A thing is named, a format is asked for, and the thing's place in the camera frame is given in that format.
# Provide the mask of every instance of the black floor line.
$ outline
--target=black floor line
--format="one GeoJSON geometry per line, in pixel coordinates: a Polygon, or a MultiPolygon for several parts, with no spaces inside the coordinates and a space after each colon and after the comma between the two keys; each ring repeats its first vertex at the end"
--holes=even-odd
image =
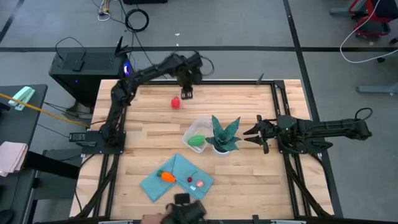
{"type": "MultiPolygon", "coordinates": [[[[310,77],[308,76],[307,67],[305,66],[304,56],[302,48],[300,46],[299,37],[297,35],[297,30],[294,25],[292,11],[290,10],[289,0],[283,0],[283,2],[284,2],[287,20],[290,27],[290,33],[292,34],[294,47],[296,49],[298,65],[300,66],[300,71],[304,84],[304,91],[307,96],[307,102],[311,112],[311,117],[312,120],[319,121],[320,119],[319,119],[318,109],[312,92],[312,87],[310,83],[310,77]]],[[[322,153],[322,162],[324,163],[325,173],[327,174],[330,183],[329,191],[331,195],[333,211],[335,212],[336,217],[343,217],[343,211],[341,210],[341,204],[338,198],[335,178],[333,177],[333,171],[331,169],[330,158],[327,151],[322,153]]]]}
{"type": "MultiPolygon", "coordinates": [[[[86,47],[86,49],[113,49],[114,47],[86,47]]],[[[128,47],[135,52],[140,52],[140,47],[128,47]]],[[[182,47],[144,47],[147,52],[173,52],[173,51],[260,51],[260,52],[296,52],[296,47],[273,46],[182,46],[182,47]]],[[[340,52],[339,47],[301,47],[301,52],[340,52]]],[[[398,47],[343,47],[343,52],[392,52],[398,47]]],[[[55,52],[54,47],[0,47],[0,52],[55,52]]]]}
{"type": "Polygon", "coordinates": [[[0,43],[3,40],[3,38],[6,36],[8,29],[10,28],[12,22],[14,21],[15,17],[17,16],[17,12],[19,8],[21,8],[22,4],[24,3],[25,0],[19,0],[17,5],[15,6],[14,10],[12,11],[11,16],[8,18],[6,24],[2,28],[0,32],[0,43]]]}

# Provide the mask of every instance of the carrot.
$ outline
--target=carrot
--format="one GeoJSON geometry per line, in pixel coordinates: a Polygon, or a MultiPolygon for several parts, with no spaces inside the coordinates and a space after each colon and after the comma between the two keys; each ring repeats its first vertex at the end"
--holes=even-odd
{"type": "Polygon", "coordinates": [[[175,177],[169,172],[164,172],[162,170],[159,170],[156,175],[166,182],[169,183],[175,182],[175,177]]]}

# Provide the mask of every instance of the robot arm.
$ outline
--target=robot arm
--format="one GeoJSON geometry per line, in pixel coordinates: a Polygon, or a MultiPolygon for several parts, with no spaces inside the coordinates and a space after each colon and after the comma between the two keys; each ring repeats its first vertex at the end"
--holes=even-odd
{"type": "Polygon", "coordinates": [[[270,138],[278,140],[283,153],[316,154],[333,145],[331,142],[322,141],[322,138],[345,136],[350,139],[366,140],[372,136],[364,119],[315,122],[289,115],[278,116],[272,120],[262,120],[261,116],[257,115],[257,124],[244,134],[257,133],[258,136],[244,140],[262,145],[266,154],[269,152],[267,139],[270,138]]]}
{"type": "Polygon", "coordinates": [[[112,105],[106,122],[100,127],[100,133],[106,145],[117,147],[122,130],[119,128],[122,114],[131,105],[138,86],[150,80],[169,74],[176,77],[181,89],[181,99],[186,100],[193,97],[192,85],[199,85],[202,79],[200,67],[202,66],[201,55],[195,52],[191,57],[172,53],[163,62],[149,68],[132,72],[126,78],[118,80],[111,90],[112,105]]]}

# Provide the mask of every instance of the green toy fruit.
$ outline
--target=green toy fruit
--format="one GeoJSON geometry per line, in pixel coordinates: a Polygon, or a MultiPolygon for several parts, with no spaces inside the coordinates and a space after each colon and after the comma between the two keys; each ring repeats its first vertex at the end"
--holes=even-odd
{"type": "Polygon", "coordinates": [[[203,143],[205,143],[204,136],[192,136],[188,140],[188,145],[190,145],[190,146],[201,146],[203,143]]]}

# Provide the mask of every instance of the artificial plant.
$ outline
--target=artificial plant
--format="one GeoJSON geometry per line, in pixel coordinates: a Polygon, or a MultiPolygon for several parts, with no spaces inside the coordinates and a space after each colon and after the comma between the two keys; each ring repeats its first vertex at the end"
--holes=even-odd
{"type": "Polygon", "coordinates": [[[218,119],[214,115],[212,115],[211,122],[213,123],[214,137],[206,138],[206,141],[209,144],[214,145],[214,147],[217,150],[219,149],[222,149],[224,151],[238,150],[238,147],[236,146],[235,142],[242,139],[235,137],[235,134],[239,128],[240,119],[241,118],[238,117],[236,121],[229,124],[224,130],[223,127],[221,127],[218,119]]]}

